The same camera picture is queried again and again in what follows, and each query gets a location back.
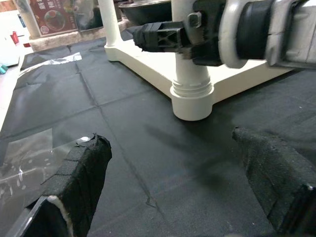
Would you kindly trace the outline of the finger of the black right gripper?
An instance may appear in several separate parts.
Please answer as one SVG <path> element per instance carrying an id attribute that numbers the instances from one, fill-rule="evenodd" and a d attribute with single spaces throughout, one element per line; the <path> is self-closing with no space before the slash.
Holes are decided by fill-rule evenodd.
<path id="1" fill-rule="evenodd" d="M 179 52 L 185 46 L 183 22 L 154 22 L 127 29 L 134 44 L 146 52 Z"/>

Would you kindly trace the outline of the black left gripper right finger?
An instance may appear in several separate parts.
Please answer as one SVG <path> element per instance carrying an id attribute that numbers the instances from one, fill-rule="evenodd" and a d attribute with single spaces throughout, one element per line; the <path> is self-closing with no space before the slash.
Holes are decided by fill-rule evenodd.
<path id="1" fill-rule="evenodd" d="M 249 185 L 279 235 L 316 237 L 316 168 L 277 136 L 236 127 Z"/>

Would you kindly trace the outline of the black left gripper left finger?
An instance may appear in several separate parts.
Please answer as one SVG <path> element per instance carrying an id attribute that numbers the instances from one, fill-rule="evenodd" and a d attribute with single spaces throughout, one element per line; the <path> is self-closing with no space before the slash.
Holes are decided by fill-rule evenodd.
<path id="1" fill-rule="evenodd" d="M 6 237 L 86 237 L 111 157 L 110 142 L 98 134 L 72 147 L 38 198 L 6 225 Z"/>

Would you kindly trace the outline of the white plastic table leg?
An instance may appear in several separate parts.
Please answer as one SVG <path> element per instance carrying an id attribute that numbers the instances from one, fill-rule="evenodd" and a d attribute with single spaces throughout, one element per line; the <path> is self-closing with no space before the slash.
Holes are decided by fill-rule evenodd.
<path id="1" fill-rule="evenodd" d="M 113 0 L 98 0 L 103 27 L 106 33 L 106 48 L 122 42 Z"/>
<path id="2" fill-rule="evenodd" d="M 182 21 L 188 38 L 192 44 L 203 41 L 201 28 L 190 28 L 188 15 L 193 13 L 195 0 L 171 0 L 172 20 Z M 175 54 L 176 79 L 174 83 L 185 87 L 202 87 L 210 82 L 209 72 L 206 66 L 195 65 L 192 60 L 183 58 L 180 53 Z"/>

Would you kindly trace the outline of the white plastic table top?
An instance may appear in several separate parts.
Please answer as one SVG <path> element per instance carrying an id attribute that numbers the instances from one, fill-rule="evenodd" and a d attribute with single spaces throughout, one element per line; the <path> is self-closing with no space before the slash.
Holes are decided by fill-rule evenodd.
<path id="1" fill-rule="evenodd" d="M 186 121 L 208 117 L 214 104 L 253 88 L 290 69 L 270 68 L 265 61 L 249 60 L 241 69 L 207 67 L 210 82 L 202 87 L 176 85 L 175 53 L 144 52 L 132 40 L 105 47 L 109 61 L 121 62 L 171 99 L 173 113 Z"/>

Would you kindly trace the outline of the black round wok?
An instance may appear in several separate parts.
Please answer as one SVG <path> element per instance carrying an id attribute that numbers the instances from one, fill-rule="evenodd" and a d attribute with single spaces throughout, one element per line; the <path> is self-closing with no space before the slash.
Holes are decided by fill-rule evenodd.
<path id="1" fill-rule="evenodd" d="M 127 0 L 118 7 L 134 25 L 172 20 L 171 0 Z"/>

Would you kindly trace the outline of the clear tape cross patch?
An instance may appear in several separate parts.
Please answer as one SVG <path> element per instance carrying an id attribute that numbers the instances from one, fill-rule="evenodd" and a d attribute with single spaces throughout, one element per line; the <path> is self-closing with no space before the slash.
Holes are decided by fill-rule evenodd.
<path id="1" fill-rule="evenodd" d="M 57 171 L 71 148 L 89 140 L 83 136 L 53 147 L 48 129 L 8 143 L 0 166 L 0 226 L 14 222 L 38 198 L 41 184 Z"/>

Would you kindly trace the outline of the black tablecloth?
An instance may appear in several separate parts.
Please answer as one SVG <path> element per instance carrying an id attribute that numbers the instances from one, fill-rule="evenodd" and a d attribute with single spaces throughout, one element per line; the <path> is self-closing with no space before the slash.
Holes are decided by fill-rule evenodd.
<path id="1" fill-rule="evenodd" d="M 104 39 L 24 57 L 26 69 L 77 52 L 82 60 L 21 76 L 0 131 L 8 143 L 51 129 L 53 147 L 97 133 L 113 157 L 90 237 L 252 237 L 274 229 L 242 168 L 235 127 L 286 141 L 316 166 L 316 71 L 273 79 L 213 106 L 201 121 L 178 119 L 171 101 L 123 64 Z"/>

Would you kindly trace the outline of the clear crumpled tape strip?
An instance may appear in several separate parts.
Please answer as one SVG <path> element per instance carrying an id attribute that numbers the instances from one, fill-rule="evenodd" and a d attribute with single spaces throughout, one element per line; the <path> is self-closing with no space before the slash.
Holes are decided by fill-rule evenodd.
<path id="1" fill-rule="evenodd" d="M 77 52 L 75 54 L 63 57 L 63 58 L 56 58 L 56 59 L 50 59 L 50 60 L 46 60 L 44 62 L 35 64 L 31 67 L 28 67 L 26 69 L 23 69 L 20 74 L 25 74 L 27 72 L 30 72 L 32 70 L 35 70 L 41 66 L 51 66 L 51 65 L 61 65 L 61 64 L 66 64 L 66 63 L 70 63 L 70 62 L 75 62 L 75 61 L 80 61 L 82 60 L 82 56 L 80 52 Z"/>

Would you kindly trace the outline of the beige patterned cover cloth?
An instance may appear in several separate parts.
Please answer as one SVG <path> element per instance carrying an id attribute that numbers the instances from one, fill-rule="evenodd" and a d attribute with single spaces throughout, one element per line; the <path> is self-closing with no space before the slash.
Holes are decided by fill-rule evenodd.
<path id="1" fill-rule="evenodd" d="M 123 37 L 120 35 L 120 33 L 122 33 L 127 28 L 134 26 L 134 24 L 131 23 L 127 18 L 123 18 L 122 21 L 117 22 L 117 26 L 119 28 L 119 36 L 115 36 L 114 33 L 108 34 L 108 28 L 98 28 L 84 32 L 73 31 L 60 35 L 46 36 L 38 39 L 32 39 L 31 37 L 29 37 L 29 44 L 32 50 L 34 52 L 37 52 L 64 45 L 86 42 L 90 40 L 97 40 L 110 36 L 111 39 L 114 39 L 111 41 L 110 44 L 110 46 L 113 46 L 123 41 Z"/>

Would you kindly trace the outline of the orange-lidded clear storage bin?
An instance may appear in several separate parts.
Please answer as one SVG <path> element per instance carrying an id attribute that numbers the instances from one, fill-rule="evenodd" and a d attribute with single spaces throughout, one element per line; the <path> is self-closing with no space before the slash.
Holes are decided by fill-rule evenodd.
<path id="1" fill-rule="evenodd" d="M 40 36 L 76 31 L 74 0 L 29 0 Z"/>

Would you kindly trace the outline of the white household appliance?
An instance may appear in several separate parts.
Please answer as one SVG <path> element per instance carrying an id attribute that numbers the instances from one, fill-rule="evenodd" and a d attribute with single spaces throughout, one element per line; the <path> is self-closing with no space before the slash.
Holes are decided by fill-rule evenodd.
<path id="1" fill-rule="evenodd" d="M 0 64 L 18 65 L 33 50 L 29 31 L 17 10 L 0 12 Z"/>

